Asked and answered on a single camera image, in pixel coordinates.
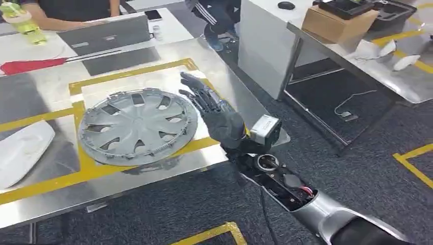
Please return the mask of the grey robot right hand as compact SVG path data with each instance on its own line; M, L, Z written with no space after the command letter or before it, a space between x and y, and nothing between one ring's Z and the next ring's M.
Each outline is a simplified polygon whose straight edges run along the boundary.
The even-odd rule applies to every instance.
M186 96L199 111L209 136L224 147L238 148L246 137L245 122L240 114L199 78L186 72L181 72L180 76L181 83L189 91L180 89L179 93Z

